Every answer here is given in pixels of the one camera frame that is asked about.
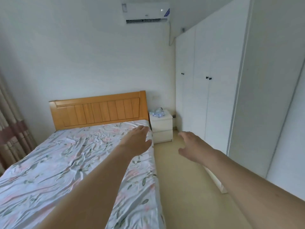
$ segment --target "drawer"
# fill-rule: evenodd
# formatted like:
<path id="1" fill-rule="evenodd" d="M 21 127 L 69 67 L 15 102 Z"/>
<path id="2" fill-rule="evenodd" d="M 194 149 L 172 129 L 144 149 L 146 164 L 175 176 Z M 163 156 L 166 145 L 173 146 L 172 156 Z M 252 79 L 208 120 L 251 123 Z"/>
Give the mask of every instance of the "drawer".
<path id="1" fill-rule="evenodd" d="M 152 126 L 153 132 L 162 132 L 167 130 L 173 130 L 173 120 L 160 120 L 160 121 L 151 121 L 150 122 Z"/>
<path id="2" fill-rule="evenodd" d="M 173 140 L 173 130 L 167 130 L 163 132 L 153 132 L 152 139 L 154 144 L 167 142 Z"/>

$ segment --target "beige curtain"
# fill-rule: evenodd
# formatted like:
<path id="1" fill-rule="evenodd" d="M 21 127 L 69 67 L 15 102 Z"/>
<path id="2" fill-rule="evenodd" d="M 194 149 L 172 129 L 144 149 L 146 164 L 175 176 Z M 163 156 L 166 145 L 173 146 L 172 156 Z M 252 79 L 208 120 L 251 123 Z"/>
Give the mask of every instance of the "beige curtain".
<path id="1" fill-rule="evenodd" d="M 36 147 L 0 77 L 0 176 Z"/>

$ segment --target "wooden headboard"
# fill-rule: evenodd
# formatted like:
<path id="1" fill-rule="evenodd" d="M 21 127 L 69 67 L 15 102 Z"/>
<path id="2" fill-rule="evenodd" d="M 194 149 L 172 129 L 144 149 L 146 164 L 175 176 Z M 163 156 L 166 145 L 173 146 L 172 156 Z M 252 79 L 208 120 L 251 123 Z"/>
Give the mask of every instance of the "wooden headboard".
<path id="1" fill-rule="evenodd" d="M 149 120 L 145 91 L 54 100 L 49 104 L 56 130 Z"/>

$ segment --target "floor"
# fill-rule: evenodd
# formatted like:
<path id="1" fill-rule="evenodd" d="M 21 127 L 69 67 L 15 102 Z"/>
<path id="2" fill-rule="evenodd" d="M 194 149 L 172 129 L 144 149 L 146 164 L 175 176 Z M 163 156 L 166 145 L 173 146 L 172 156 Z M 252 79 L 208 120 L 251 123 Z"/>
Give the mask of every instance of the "floor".
<path id="1" fill-rule="evenodd" d="M 183 140 L 154 145 L 167 229 L 251 228 L 229 194 L 221 194 L 205 169 L 178 154 Z"/>

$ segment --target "white nightstand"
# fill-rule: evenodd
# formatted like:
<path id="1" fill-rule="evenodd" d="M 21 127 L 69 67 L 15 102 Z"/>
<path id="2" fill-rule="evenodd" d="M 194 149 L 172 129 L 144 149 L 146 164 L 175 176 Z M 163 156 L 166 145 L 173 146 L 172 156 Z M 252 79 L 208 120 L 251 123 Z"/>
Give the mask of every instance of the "white nightstand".
<path id="1" fill-rule="evenodd" d="M 173 117 L 167 110 L 164 113 L 163 117 L 149 115 L 154 144 L 173 140 Z"/>

